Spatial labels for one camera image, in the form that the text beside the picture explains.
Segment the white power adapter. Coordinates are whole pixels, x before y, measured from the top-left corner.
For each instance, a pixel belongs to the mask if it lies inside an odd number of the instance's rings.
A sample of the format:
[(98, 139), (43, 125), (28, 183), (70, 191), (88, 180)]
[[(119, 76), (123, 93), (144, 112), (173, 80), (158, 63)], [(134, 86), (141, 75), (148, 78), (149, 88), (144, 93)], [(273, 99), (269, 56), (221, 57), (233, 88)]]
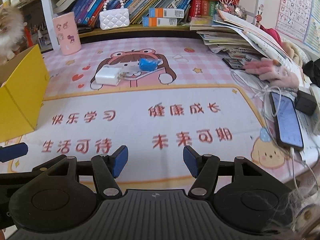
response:
[(123, 68), (103, 65), (95, 74), (95, 81), (99, 85), (117, 86), (126, 75)]

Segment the blue plastic item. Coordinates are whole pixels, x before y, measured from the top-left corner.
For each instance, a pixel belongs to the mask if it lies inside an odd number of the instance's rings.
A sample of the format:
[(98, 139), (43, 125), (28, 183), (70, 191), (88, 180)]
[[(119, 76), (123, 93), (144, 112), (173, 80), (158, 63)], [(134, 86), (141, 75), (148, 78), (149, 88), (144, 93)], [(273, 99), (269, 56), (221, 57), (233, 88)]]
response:
[(144, 72), (153, 72), (161, 63), (160, 59), (140, 59), (139, 68)]

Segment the yellow cardboard box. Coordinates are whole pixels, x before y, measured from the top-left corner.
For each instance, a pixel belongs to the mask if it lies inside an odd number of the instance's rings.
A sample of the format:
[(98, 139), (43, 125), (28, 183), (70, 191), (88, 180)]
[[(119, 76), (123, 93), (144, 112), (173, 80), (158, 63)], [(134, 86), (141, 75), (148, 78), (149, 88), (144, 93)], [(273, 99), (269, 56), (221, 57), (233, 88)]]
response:
[(48, 82), (38, 45), (1, 66), (1, 142), (35, 130)]

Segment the pink checkered table mat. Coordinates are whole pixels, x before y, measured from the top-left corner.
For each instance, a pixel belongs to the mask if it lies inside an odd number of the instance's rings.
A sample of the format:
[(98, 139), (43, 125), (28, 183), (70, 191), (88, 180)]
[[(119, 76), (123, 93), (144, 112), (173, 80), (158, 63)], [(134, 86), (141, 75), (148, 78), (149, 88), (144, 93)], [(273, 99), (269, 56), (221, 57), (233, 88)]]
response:
[[(34, 131), (15, 138), (27, 155), (1, 165), (1, 172), (30, 171), (64, 154), (78, 160), (129, 149), (120, 175), (125, 186), (170, 188), (189, 185), (183, 163), (187, 145), (200, 154), (231, 161), (248, 158), (280, 181), (303, 166), (268, 139), (263, 85), (231, 70), (201, 41), (133, 38), (86, 44), (73, 55), (43, 55), (49, 82)], [(160, 59), (153, 72), (140, 59)], [(123, 68), (117, 86), (99, 85), (103, 65)]]

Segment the black smartphone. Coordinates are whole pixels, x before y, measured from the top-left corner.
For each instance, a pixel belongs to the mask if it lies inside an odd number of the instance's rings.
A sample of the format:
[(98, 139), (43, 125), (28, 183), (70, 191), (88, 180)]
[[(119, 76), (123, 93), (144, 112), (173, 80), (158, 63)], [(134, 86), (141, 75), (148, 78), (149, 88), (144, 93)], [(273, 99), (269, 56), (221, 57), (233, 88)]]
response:
[(282, 148), (304, 148), (302, 132), (293, 101), (276, 92), (269, 94), (272, 114), (274, 115), (276, 142)]

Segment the pink fluffy glove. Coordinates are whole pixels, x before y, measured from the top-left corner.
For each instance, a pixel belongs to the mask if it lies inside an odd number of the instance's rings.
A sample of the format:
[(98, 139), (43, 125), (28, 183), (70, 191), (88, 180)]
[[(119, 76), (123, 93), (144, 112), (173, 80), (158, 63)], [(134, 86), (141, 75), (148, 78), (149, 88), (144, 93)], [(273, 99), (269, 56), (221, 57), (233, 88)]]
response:
[(257, 75), (261, 81), (268, 81), (271, 86), (297, 90), (299, 79), (277, 60), (262, 58), (260, 61), (249, 61), (243, 66), (248, 74)]

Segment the black charger block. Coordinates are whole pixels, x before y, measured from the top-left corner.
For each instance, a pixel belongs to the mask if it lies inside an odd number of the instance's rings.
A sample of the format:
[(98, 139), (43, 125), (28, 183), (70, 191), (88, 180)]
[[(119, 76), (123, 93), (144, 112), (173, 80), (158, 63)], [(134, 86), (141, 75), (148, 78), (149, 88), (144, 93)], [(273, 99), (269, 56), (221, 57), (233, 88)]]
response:
[(296, 110), (312, 116), (317, 107), (316, 99), (313, 95), (299, 90), (295, 98), (295, 108)]

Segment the pink cylindrical pen holder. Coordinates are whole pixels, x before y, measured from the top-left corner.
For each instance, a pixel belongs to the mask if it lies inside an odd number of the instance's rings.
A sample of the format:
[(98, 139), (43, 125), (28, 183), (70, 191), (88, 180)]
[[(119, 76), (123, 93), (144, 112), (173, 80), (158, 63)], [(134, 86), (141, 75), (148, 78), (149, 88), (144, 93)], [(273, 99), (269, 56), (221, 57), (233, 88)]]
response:
[(77, 53), (81, 49), (74, 12), (53, 18), (54, 30), (63, 55)]

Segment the orange and white cat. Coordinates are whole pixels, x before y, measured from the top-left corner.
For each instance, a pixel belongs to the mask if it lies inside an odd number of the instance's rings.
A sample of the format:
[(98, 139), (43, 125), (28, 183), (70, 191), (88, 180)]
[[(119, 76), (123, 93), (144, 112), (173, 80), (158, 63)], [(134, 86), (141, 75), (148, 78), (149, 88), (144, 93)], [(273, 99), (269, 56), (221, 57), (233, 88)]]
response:
[(1, 7), (1, 65), (15, 57), (24, 37), (24, 18), (16, 7)]

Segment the stack of papers and magazines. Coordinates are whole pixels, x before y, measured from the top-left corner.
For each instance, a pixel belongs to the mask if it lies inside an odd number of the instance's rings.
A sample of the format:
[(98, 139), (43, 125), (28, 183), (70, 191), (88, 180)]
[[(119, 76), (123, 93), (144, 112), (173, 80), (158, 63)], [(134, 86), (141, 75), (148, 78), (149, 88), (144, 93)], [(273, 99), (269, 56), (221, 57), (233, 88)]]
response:
[(296, 74), (300, 82), (303, 73), (284, 46), (255, 25), (225, 11), (218, 10), (213, 19), (192, 17), (190, 30), (196, 31), (212, 53), (226, 52), (234, 59), (250, 59), (249, 55), (277, 60)]

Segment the orange blue white box lower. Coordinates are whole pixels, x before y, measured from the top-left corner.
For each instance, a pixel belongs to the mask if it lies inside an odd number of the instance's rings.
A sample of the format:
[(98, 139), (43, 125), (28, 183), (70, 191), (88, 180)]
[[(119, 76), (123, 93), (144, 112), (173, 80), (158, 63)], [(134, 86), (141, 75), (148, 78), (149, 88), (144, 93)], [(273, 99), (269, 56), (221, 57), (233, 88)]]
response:
[(162, 17), (144, 17), (142, 20), (143, 27), (175, 27), (177, 25), (176, 18)]

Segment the orange blue white box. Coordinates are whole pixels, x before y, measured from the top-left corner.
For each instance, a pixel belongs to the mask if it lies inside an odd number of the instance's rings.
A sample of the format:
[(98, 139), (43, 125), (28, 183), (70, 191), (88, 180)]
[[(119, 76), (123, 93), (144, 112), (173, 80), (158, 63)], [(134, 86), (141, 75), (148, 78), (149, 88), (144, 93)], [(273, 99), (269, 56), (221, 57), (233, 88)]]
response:
[(176, 8), (150, 8), (149, 16), (155, 18), (184, 18), (184, 10)]
[(143, 27), (175, 27), (177, 25), (176, 18), (162, 17), (144, 17), (142, 20)]

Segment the white quilted pearl handbag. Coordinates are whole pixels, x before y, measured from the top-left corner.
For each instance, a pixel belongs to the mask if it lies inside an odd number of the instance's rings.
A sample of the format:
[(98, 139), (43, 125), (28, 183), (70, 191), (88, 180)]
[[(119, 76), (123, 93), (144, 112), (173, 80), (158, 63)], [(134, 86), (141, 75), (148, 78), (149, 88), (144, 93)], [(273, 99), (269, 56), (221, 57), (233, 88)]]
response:
[[(119, 2), (120, 8), (107, 10), (108, 4), (113, 1)], [(99, 13), (99, 21), (101, 30), (128, 27), (130, 25), (129, 10), (124, 8), (123, 0), (107, 0), (104, 2), (103, 10)]]

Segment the orange blue white box upper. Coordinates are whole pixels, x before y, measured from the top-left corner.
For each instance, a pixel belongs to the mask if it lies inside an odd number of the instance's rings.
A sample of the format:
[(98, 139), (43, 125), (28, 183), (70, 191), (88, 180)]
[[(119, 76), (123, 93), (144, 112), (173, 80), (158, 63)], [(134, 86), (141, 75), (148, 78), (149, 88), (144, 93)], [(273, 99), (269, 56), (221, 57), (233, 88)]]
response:
[(184, 10), (176, 8), (150, 8), (149, 16), (155, 18), (184, 18)]

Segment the alphabet wall poster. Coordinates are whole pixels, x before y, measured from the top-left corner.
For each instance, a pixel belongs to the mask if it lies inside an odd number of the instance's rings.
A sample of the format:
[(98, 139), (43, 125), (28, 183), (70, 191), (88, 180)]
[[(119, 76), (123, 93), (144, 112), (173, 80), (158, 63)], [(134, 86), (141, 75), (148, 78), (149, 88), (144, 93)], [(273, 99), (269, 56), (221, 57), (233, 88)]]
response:
[(319, 0), (280, 0), (276, 29), (319, 52)]

